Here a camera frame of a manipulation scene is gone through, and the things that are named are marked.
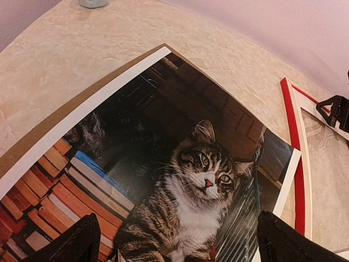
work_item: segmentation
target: cat's head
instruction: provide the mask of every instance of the cat's head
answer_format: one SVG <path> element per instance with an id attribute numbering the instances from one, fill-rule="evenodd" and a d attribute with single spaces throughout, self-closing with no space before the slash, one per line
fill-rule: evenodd
<path id="1" fill-rule="evenodd" d="M 251 176 L 253 162 L 235 161 L 216 141 L 212 124 L 203 120 L 174 150 L 172 165 L 189 195 L 230 204 L 240 184 Z"/>

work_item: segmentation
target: cat's nose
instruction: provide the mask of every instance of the cat's nose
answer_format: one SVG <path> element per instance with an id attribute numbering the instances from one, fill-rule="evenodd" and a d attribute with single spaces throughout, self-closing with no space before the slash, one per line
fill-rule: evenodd
<path id="1" fill-rule="evenodd" d="M 209 188 L 209 187 L 211 187 L 211 186 L 213 186 L 213 184 L 211 183 L 211 181 L 208 180 L 208 179 L 205 179 L 205 187 L 206 187 L 206 188 Z"/>

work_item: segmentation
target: stack of books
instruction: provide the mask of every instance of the stack of books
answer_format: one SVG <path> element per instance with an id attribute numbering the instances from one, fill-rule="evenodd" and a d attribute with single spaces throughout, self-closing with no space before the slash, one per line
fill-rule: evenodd
<path id="1" fill-rule="evenodd" d="M 0 262 L 31 255 L 91 213 L 101 229 L 98 260 L 107 261 L 134 204 L 86 164 L 69 160 L 69 150 L 60 139 L 1 200 Z"/>

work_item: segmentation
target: poster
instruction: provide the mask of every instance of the poster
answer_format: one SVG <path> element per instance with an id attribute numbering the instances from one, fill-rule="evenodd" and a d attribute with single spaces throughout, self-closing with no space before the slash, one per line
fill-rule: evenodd
<path id="1" fill-rule="evenodd" d="M 0 204 L 1 256 L 20 260 L 96 213 L 102 262 L 113 250 L 118 261 L 252 261 L 257 216 L 281 214 L 299 156 L 162 47 L 57 123 L 0 180 L 17 176 Z"/>

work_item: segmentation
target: cat's eye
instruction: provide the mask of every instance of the cat's eye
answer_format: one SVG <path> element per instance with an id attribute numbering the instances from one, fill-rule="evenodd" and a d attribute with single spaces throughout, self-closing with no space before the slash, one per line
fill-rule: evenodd
<path id="1" fill-rule="evenodd" d="M 201 162 L 204 166 L 209 165 L 209 160 L 208 160 L 207 156 L 205 156 L 204 154 L 201 154 Z"/>
<path id="2" fill-rule="evenodd" d="M 227 176 L 227 175 L 222 175 L 222 176 L 220 177 L 220 179 L 221 179 L 222 182 L 224 182 L 224 183 L 228 183 L 228 182 L 230 181 L 230 177 Z"/>

